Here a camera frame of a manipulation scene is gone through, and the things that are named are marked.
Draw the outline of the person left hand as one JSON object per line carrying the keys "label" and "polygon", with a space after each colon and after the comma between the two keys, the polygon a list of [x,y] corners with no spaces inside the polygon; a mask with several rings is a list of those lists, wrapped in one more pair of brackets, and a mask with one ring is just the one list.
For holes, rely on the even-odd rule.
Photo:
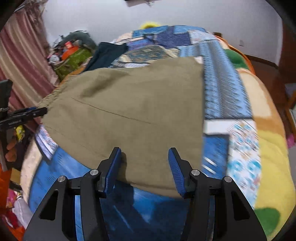
{"label": "person left hand", "polygon": [[6,147],[8,152],[6,153],[5,158],[8,162],[16,161],[16,157],[17,157],[16,144],[17,144],[16,137],[12,137],[11,141],[8,143]]}

